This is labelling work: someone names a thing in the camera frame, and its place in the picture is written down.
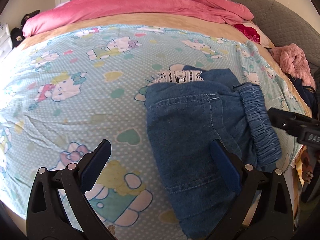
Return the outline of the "blue denim pants lace hem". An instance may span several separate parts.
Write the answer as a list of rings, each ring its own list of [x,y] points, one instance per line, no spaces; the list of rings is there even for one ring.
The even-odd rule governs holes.
[[[282,151],[264,95],[229,69],[158,73],[146,90],[146,129],[159,175],[183,233],[206,237],[233,201],[210,143],[271,172]]]

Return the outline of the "dark navy garment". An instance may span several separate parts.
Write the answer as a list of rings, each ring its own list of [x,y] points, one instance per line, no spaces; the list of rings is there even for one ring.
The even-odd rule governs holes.
[[[318,107],[318,98],[317,98],[316,91],[311,86],[303,85],[301,79],[292,77],[288,74],[287,74],[287,77],[294,85],[300,97],[304,100],[307,106],[310,107],[312,111],[312,117],[317,119],[319,107]]]

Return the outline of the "pink fluffy garment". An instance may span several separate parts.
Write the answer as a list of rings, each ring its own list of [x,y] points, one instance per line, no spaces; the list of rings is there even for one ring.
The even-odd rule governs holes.
[[[282,72],[296,79],[301,79],[303,86],[310,86],[316,90],[316,83],[311,75],[311,69],[304,51],[295,43],[270,50],[274,61]]]

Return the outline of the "beige bed blanket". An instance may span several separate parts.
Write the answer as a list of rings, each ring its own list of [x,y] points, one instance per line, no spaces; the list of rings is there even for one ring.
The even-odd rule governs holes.
[[[223,37],[228,40],[246,43],[249,39],[236,28],[228,24],[219,24],[204,21],[201,19],[160,13],[135,13],[135,14],[121,14],[114,16],[105,16],[92,20],[84,20],[76,23],[68,24],[51,31],[34,35],[26,38],[17,49],[22,51],[30,46],[40,42],[49,40],[56,36],[68,33],[74,30],[93,27],[97,25],[112,25],[112,24],[129,24],[129,25],[149,25],[156,27],[166,27],[181,29],[185,31],[194,31],[202,33],[211,37]]]

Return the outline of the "grey quilted headboard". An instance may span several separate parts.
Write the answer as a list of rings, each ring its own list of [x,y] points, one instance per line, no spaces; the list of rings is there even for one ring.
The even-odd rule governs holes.
[[[319,33],[294,11],[275,0],[231,0],[248,7],[253,22],[277,47],[295,43],[309,63],[319,67]]]

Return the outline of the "red patterned pillow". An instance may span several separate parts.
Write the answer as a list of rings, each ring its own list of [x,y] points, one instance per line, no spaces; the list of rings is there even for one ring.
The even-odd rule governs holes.
[[[241,33],[243,33],[249,40],[260,44],[260,35],[258,34],[258,32],[250,27],[250,26],[245,26],[243,24],[235,24],[234,27],[240,31]]]

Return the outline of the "Hello Kitty blue bed sheet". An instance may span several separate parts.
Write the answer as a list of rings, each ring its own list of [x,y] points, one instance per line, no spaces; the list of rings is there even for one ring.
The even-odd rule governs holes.
[[[185,239],[159,179],[144,96],[179,66],[230,69],[260,86],[267,108],[310,115],[270,53],[238,31],[106,25],[31,38],[1,60],[1,201],[26,217],[33,180],[78,162],[103,140],[111,164],[87,196],[119,239]]]

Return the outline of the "pink duvet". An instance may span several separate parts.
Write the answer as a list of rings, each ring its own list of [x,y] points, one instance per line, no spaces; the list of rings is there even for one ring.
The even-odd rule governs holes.
[[[132,13],[174,14],[230,25],[254,18],[246,6],[230,0],[72,0],[28,19],[22,32],[31,37],[78,21]]]

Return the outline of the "white drawer unit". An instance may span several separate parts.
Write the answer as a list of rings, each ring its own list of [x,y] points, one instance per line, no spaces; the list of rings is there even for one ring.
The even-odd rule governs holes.
[[[12,50],[9,26],[4,23],[0,27],[0,58],[5,58]]]

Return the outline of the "black bag on floor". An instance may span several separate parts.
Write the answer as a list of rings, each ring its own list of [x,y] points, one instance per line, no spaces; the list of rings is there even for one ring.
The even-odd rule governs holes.
[[[19,28],[13,28],[11,30],[10,35],[11,35],[11,41],[12,41],[13,48],[16,48],[25,40],[25,36],[23,35],[23,27],[26,24],[27,20],[36,16],[39,13],[40,13],[40,10],[35,10],[29,14],[25,14],[21,20],[21,26]]]

